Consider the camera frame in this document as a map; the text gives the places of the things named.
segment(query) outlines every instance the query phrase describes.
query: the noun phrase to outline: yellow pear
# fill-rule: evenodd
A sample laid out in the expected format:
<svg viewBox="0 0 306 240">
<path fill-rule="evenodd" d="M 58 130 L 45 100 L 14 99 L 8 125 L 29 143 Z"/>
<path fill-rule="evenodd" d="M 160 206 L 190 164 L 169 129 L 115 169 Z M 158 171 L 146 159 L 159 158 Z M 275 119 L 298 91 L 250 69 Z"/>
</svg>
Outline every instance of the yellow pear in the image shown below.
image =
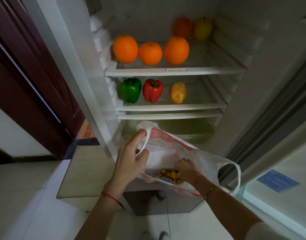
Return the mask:
<svg viewBox="0 0 306 240">
<path fill-rule="evenodd" d="M 213 24 L 210 20 L 206 20 L 205 17 L 195 21 L 193 36 L 198 41 L 207 40 L 211 35 Z"/>
</svg>

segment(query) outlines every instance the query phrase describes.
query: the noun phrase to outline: left hand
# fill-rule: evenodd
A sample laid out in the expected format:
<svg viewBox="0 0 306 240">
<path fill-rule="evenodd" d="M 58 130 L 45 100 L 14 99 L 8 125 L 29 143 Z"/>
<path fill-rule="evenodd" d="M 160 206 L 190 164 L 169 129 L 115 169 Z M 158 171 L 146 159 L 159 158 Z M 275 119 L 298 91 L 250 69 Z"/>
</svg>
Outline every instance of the left hand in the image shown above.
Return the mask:
<svg viewBox="0 0 306 240">
<path fill-rule="evenodd" d="M 139 152 L 137 146 L 146 135 L 146 131 L 140 129 L 121 146 L 118 151 L 113 176 L 104 187 L 103 191 L 105 193 L 118 197 L 119 194 L 123 193 L 126 186 L 144 171 L 149 151 L 144 149 L 138 159 L 135 158 L 135 154 Z"/>
</svg>

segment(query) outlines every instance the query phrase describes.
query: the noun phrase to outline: white plastic bag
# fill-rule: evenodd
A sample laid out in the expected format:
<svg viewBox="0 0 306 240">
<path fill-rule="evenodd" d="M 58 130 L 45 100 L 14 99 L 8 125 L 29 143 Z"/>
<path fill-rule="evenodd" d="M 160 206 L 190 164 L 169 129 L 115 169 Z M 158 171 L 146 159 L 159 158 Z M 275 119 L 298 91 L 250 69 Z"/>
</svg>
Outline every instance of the white plastic bag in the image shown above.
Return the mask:
<svg viewBox="0 0 306 240">
<path fill-rule="evenodd" d="M 147 149 L 150 152 L 145 172 L 141 173 L 138 178 L 145 180 L 147 183 L 160 182 L 162 184 L 166 184 L 171 189 L 182 195 L 200 197 L 201 195 L 199 192 L 197 192 L 194 187 L 187 182 L 179 185 L 173 185 L 157 179 L 155 176 L 162 169 L 174 169 L 174 163 L 184 157 L 190 159 L 196 166 L 197 170 L 201 172 L 208 180 L 219 186 L 219 169 L 230 163 L 235 165 L 237 169 L 238 185 L 229 193 L 231 195 L 235 195 L 238 192 L 241 184 L 241 170 L 240 166 L 235 162 L 223 157 L 215 156 L 208 152 L 201 151 L 186 141 L 183 141 L 180 138 L 161 130 L 157 123 L 143 121 L 137 125 L 137 129 L 145 129 L 147 132 L 147 136 L 143 138 L 138 146 L 138 149 L 140 149 L 138 154 L 140 154 L 143 149 Z"/>
</svg>

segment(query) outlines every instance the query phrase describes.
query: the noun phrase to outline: red bell pepper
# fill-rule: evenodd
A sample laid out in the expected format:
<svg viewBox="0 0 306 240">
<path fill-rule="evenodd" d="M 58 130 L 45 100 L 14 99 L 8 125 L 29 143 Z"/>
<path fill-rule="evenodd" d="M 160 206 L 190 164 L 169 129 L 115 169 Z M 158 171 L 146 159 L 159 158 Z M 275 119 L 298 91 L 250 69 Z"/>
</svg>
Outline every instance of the red bell pepper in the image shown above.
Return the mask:
<svg viewBox="0 0 306 240">
<path fill-rule="evenodd" d="M 146 101 L 155 103 L 163 92 L 163 84 L 160 81 L 147 79 L 143 85 L 143 95 Z"/>
</svg>

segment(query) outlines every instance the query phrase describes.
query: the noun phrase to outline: orange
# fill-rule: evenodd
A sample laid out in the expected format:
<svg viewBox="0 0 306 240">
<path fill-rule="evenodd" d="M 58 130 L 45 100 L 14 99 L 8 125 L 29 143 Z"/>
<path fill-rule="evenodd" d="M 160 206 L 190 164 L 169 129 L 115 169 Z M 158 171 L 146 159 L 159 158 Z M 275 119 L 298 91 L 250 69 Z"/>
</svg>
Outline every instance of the orange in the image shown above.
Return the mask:
<svg viewBox="0 0 306 240">
<path fill-rule="evenodd" d="M 164 57 L 173 65 L 182 64 L 188 57 L 190 48 L 182 37 L 173 37 L 164 46 Z"/>
<path fill-rule="evenodd" d="M 173 34 L 174 36 L 179 36 L 184 39 L 188 39 L 192 33 L 192 23 L 188 18 L 179 18 L 176 20 L 173 26 Z"/>
<path fill-rule="evenodd" d="M 139 48 L 139 59 L 145 65 L 155 65 L 162 59 L 162 48 L 158 43 L 144 43 Z"/>
<path fill-rule="evenodd" d="M 124 35 L 115 39 L 113 51 L 120 62 L 132 63 L 136 60 L 139 47 L 133 37 Z"/>
</svg>

